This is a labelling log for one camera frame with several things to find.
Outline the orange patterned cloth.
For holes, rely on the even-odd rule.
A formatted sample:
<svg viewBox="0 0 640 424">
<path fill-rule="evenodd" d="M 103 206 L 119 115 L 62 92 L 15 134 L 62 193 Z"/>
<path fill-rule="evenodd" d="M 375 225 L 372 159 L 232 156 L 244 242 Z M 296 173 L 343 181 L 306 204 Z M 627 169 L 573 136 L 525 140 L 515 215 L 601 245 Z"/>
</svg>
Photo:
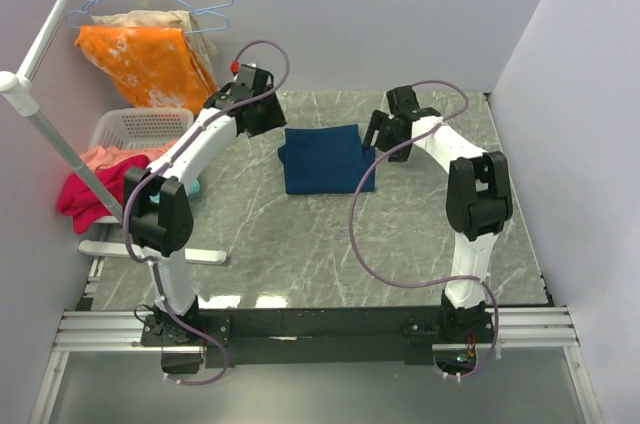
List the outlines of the orange patterned cloth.
<svg viewBox="0 0 640 424">
<path fill-rule="evenodd" d="M 75 45 L 137 108 L 183 108 L 198 115 L 218 90 L 177 28 L 83 26 Z"/>
</svg>

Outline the blue t-shirt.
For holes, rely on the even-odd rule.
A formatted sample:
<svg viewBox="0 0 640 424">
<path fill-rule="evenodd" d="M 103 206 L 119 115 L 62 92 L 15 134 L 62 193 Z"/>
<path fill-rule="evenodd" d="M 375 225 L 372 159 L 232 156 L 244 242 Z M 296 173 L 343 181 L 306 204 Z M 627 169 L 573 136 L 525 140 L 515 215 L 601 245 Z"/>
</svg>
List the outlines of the blue t-shirt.
<svg viewBox="0 0 640 424">
<path fill-rule="evenodd" d="M 287 128 L 278 149 L 285 192 L 292 196 L 352 194 L 375 190 L 375 175 L 363 175 L 375 161 L 375 149 L 362 144 L 359 127 L 350 124 L 317 129 Z"/>
</svg>

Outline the beige cloth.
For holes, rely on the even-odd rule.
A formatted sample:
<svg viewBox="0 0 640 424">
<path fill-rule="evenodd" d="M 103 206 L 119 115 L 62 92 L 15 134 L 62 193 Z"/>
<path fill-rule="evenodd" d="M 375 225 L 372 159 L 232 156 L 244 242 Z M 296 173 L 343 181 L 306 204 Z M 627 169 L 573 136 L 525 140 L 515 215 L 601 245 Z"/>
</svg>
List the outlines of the beige cloth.
<svg viewBox="0 0 640 424">
<path fill-rule="evenodd" d="M 187 44 L 199 62 L 213 75 L 211 58 L 217 53 L 215 45 L 202 33 L 194 15 L 184 10 L 133 10 L 115 15 L 93 16 L 93 23 L 107 27 L 163 27 L 183 31 Z"/>
</svg>

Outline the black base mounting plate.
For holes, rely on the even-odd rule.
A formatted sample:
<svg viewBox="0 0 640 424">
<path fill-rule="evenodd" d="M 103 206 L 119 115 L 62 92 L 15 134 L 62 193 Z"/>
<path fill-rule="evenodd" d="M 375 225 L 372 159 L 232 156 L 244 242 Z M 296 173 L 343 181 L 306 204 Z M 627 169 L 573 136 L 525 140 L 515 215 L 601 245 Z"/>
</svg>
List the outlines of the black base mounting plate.
<svg viewBox="0 0 640 424">
<path fill-rule="evenodd" d="M 361 308 L 204 309 L 188 323 L 208 343 L 155 311 L 146 316 L 144 347 L 195 353 L 208 368 L 231 365 L 402 362 L 431 365 L 437 345 L 488 344 L 490 314 L 452 323 L 436 306 Z"/>
</svg>

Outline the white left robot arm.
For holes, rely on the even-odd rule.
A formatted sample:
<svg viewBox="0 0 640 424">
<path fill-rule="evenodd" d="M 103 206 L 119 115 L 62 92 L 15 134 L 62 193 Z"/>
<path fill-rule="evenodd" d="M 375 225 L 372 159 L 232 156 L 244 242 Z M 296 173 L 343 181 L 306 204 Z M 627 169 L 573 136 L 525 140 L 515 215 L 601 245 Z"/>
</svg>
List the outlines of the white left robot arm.
<svg viewBox="0 0 640 424">
<path fill-rule="evenodd" d="M 168 151 L 145 168 L 130 168 L 124 178 L 125 248 L 133 261 L 148 266 L 155 288 L 147 327 L 179 346 L 203 335 L 186 262 L 194 227 L 187 192 L 236 137 L 254 137 L 286 123 L 271 72 L 239 64 L 233 74 Z"/>
</svg>

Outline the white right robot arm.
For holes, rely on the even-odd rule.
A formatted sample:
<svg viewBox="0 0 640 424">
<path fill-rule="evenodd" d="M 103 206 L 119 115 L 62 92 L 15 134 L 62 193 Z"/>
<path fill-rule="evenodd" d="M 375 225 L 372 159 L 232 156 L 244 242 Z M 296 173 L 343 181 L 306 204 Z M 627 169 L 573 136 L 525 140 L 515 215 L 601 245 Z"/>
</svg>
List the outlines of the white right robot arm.
<svg viewBox="0 0 640 424">
<path fill-rule="evenodd" d="M 412 85 L 396 87 L 386 93 L 389 110 L 372 113 L 363 142 L 390 162 L 405 162 L 411 147 L 421 149 L 447 173 L 445 211 L 454 231 L 454 252 L 438 328 L 452 343 L 492 327 L 485 284 L 493 247 L 513 215 L 505 155 L 476 146 L 448 124 L 469 108 L 469 98 L 465 93 L 460 96 L 463 107 L 443 116 L 421 107 Z"/>
</svg>

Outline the aluminium rail frame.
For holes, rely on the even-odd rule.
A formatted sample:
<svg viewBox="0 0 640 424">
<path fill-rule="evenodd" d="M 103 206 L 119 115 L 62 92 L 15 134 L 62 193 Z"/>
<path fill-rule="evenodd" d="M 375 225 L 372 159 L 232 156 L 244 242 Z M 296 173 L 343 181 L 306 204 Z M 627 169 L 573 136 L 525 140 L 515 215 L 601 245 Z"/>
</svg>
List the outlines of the aluminium rail frame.
<svg viewBox="0 0 640 424">
<path fill-rule="evenodd" d="M 489 309 L 495 327 L 495 336 L 488 344 L 477 344 L 479 349 L 492 349 L 499 357 L 510 348 L 560 348 L 564 352 L 581 413 L 588 423 L 604 420 L 593 384 L 580 351 L 573 320 L 565 307 L 502 306 Z M 34 406 L 35 423 L 49 421 L 53 400 L 57 396 L 68 358 L 80 352 L 155 352 L 163 356 L 186 353 L 204 360 L 203 351 L 195 353 L 166 350 L 162 347 L 144 347 L 141 344 L 143 324 L 149 311 L 76 310 L 63 313 L 53 341 L 45 376 Z M 462 349 L 451 344 L 437 345 L 438 351 Z"/>
</svg>

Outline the teal garment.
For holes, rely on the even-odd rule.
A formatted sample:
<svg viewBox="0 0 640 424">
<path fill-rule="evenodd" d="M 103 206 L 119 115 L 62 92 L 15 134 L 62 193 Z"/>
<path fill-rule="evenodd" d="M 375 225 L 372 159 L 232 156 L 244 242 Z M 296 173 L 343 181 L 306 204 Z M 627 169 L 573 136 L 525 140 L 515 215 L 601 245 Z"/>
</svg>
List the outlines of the teal garment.
<svg viewBox="0 0 640 424">
<path fill-rule="evenodd" d="M 197 194 L 200 191 L 200 189 L 201 189 L 200 183 L 198 180 L 196 180 L 191 185 L 191 187 L 187 190 L 187 195 L 191 196 L 191 195 Z M 158 204 L 160 202 L 160 195 L 159 194 L 152 195 L 150 197 L 150 201 Z"/>
</svg>

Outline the white clothes rack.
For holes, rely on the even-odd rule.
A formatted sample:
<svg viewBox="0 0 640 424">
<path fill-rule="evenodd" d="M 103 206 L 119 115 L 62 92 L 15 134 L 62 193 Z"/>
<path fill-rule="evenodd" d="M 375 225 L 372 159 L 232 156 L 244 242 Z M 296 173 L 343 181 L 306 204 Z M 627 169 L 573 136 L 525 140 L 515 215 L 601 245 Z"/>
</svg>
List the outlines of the white clothes rack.
<svg viewBox="0 0 640 424">
<path fill-rule="evenodd" d="M 1 68 L 17 71 L 56 0 L 1 0 Z M 106 75 L 75 47 L 78 16 L 63 17 L 32 77 L 36 103 L 77 152 L 98 119 L 121 106 Z M 1 262 L 20 270 L 87 268 L 69 219 L 55 210 L 69 166 L 36 128 L 1 102 Z"/>
</svg>

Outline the white plastic laundry basket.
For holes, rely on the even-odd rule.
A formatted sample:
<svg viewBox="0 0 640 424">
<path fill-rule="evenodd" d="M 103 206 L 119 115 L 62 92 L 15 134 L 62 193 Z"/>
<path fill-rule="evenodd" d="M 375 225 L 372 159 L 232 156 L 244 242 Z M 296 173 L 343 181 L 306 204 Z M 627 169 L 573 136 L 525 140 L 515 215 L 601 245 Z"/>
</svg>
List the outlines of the white plastic laundry basket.
<svg viewBox="0 0 640 424">
<path fill-rule="evenodd" d="M 159 147 L 180 138 L 193 124 L 193 114 L 181 108 L 127 108 L 104 114 L 89 147 L 120 150 Z"/>
</svg>

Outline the pink t-shirt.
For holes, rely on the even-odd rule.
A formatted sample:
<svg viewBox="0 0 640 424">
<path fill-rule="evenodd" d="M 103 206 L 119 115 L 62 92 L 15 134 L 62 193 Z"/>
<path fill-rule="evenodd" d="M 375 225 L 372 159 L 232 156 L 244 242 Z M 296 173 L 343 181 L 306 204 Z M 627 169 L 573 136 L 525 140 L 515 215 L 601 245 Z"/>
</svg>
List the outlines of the pink t-shirt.
<svg viewBox="0 0 640 424">
<path fill-rule="evenodd" d="M 145 167 L 160 158 L 174 143 L 175 140 L 160 146 L 139 149 L 120 149 L 114 145 L 108 147 L 98 145 L 82 154 L 81 159 L 94 173 L 110 169 L 126 160 L 138 157 L 143 158 L 143 167 Z"/>
</svg>

